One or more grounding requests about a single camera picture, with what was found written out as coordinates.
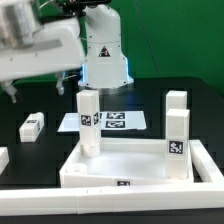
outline black table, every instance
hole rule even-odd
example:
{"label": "black table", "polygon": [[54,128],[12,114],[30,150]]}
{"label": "black table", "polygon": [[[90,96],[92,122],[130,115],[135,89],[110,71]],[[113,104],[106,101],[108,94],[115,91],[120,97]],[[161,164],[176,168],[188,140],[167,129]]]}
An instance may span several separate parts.
{"label": "black table", "polygon": [[[0,189],[60,187],[59,170],[76,145],[78,133],[57,133],[68,112],[76,112],[78,87],[65,83],[58,96],[55,83],[26,83],[17,88],[23,101],[12,104],[0,96],[0,147],[8,147],[10,163],[0,176]],[[165,137],[165,95],[169,90],[188,92],[191,110],[190,139],[200,139],[218,167],[224,168],[224,99],[197,78],[138,79],[132,90],[101,96],[101,111],[144,111],[147,129],[103,131],[104,137]],[[43,112],[45,127],[35,143],[20,143],[19,128],[30,113]],[[195,180],[200,181],[194,170]],[[149,211],[136,213],[0,217],[0,223],[223,223],[224,209]]]}

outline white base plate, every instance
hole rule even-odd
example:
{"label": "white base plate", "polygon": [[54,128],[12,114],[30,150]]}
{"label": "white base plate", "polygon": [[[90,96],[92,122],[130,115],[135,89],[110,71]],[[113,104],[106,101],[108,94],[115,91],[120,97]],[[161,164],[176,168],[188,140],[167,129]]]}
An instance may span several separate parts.
{"label": "white base plate", "polygon": [[[188,151],[188,178],[168,179],[166,140],[102,138],[101,155],[95,158],[84,157],[78,143],[60,170],[61,187],[119,186],[121,182],[126,185],[193,183],[190,148]],[[87,172],[81,168],[77,172],[80,164],[87,167]]]}

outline white foam block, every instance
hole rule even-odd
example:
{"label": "white foam block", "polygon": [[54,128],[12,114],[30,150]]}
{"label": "white foam block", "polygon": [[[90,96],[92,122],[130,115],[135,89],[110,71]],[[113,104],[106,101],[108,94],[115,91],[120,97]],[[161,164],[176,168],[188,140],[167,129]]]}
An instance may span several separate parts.
{"label": "white foam block", "polygon": [[30,114],[19,129],[21,142],[35,142],[43,127],[43,113]]}
{"label": "white foam block", "polygon": [[77,94],[77,106],[80,114],[94,114],[99,112],[99,92],[83,90]]}
{"label": "white foam block", "polygon": [[223,207],[217,183],[0,191],[1,216]]}
{"label": "white foam block", "polygon": [[6,147],[0,147],[0,174],[3,172],[8,163],[8,149]]}
{"label": "white foam block", "polygon": [[192,161],[203,182],[224,183],[224,177],[200,140],[190,141]]}
{"label": "white foam block", "polygon": [[187,92],[169,91],[166,95],[166,113],[169,109],[187,109]]}
{"label": "white foam block", "polygon": [[189,110],[170,109],[166,115],[166,176],[188,178]]}
{"label": "white foam block", "polygon": [[80,127],[79,135],[81,145],[95,146],[101,139],[101,130],[99,127]]}
{"label": "white foam block", "polygon": [[166,115],[166,139],[189,139],[190,111],[170,109]]}
{"label": "white foam block", "polygon": [[99,92],[84,90],[77,94],[77,102],[83,154],[87,157],[98,156],[101,140]]}

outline tall white block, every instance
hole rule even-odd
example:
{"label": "tall white block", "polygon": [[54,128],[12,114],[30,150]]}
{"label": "tall white block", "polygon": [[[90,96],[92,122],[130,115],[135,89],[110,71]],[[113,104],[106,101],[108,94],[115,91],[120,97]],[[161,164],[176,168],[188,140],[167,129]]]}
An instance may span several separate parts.
{"label": "tall white block", "polygon": [[87,157],[98,156],[101,140],[99,92],[83,90],[77,94],[77,105],[83,154]]}
{"label": "tall white block", "polygon": [[190,111],[170,109],[166,115],[166,176],[188,177],[188,139]]}
{"label": "tall white block", "polygon": [[169,91],[166,95],[166,113],[169,109],[187,109],[187,92]]}

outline green wall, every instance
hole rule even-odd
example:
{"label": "green wall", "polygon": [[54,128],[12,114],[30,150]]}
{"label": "green wall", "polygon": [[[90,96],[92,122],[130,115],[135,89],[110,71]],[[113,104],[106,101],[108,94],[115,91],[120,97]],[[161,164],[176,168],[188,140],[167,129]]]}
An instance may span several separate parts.
{"label": "green wall", "polygon": [[[129,59],[131,76],[199,77],[224,96],[224,1],[137,2],[145,32],[135,0],[113,0],[110,4],[121,15],[123,52]],[[48,6],[42,13],[52,15],[54,9]],[[52,79],[43,76],[37,81]]]}

